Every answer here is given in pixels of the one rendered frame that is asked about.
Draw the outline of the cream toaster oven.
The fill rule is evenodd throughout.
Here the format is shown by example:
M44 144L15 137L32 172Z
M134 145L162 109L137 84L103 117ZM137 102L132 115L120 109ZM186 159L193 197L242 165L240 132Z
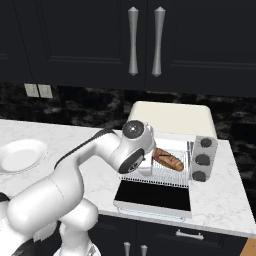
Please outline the cream toaster oven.
M204 172L206 181L210 178L218 139L211 111L207 106L137 101L131 109L128 120L140 120L150 124L154 129L158 148L165 151L173 149L190 152L190 179L188 182L194 180L192 174L195 171ZM212 140L210 147L203 148L201 146L201 140L204 138ZM195 158L200 154L209 156L209 166L198 165L195 162Z

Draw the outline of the black upper cupboard door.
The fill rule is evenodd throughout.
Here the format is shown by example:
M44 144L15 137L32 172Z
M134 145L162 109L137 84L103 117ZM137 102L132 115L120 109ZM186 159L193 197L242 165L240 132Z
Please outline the black upper cupboard door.
M154 11L165 9L161 75ZM256 0L148 0L149 91L256 98Z
M0 0L0 82L32 82L13 0Z
M139 90L145 80L146 0L32 0L34 78L45 84ZM139 10L138 73L129 73L128 10Z

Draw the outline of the black cupboard door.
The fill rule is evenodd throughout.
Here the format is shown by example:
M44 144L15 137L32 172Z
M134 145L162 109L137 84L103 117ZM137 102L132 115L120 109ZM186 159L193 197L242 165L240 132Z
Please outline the black cupboard door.
M145 80L146 0L32 0L34 78L45 84L139 90ZM139 10L138 73L129 73L128 10Z
M125 218L100 215L88 231L101 256L126 256L124 243L130 243L129 256L136 256L136 222Z
M0 82L32 82L13 0L0 0Z
M161 75L154 11L165 9ZM148 0L149 91L256 98L256 0Z

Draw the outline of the black drawer front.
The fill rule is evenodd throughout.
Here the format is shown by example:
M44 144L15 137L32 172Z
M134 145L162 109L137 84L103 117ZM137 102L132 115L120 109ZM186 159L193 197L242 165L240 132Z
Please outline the black drawer front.
M200 232L204 240L176 236L178 229L194 235ZM137 244L148 247L146 256L240 256L246 241L240 236L137 222Z

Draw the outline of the beige wall outlet plate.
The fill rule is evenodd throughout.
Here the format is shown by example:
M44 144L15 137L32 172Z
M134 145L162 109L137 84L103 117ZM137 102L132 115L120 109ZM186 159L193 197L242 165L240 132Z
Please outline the beige wall outlet plate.
M24 84L25 86L25 91L28 97L34 97L38 98L39 97L39 92L36 84Z
M53 94L52 94L50 85L39 84L38 89L39 89L39 94L40 94L41 98L47 98L47 99L53 98Z

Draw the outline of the toaster oven glass door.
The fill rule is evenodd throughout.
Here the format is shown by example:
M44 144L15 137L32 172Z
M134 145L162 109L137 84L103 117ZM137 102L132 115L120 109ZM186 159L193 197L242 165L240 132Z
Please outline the toaster oven glass door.
M191 218L189 189L122 180L113 204L122 210Z

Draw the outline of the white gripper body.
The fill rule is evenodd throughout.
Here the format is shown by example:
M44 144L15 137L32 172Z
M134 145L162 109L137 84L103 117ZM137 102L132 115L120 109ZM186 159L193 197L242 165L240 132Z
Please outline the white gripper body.
M152 175L152 167L153 161L151 158L147 158L141 162L141 164L138 167L138 172L145 177Z

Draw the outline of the black lower cupboard door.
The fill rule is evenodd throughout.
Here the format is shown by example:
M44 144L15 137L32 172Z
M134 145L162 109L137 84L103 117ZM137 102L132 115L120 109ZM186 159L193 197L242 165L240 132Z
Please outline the black lower cupboard door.
M129 256L136 256L136 222L125 218L100 215L88 231L101 256L126 256L124 243L130 243Z

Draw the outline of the white round plate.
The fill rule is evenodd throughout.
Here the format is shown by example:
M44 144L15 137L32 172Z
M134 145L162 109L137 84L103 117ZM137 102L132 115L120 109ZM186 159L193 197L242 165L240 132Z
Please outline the white round plate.
M47 156L47 145L36 139L21 139L0 147L0 174L28 171Z

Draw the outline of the brown baguette bread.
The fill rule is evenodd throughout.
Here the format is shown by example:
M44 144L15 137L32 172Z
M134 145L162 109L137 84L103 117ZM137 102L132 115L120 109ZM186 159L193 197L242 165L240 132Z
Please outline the brown baguette bread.
M155 149L153 159L159 164L178 172L181 172L184 169L184 164L179 158L176 158L174 155L161 148Z

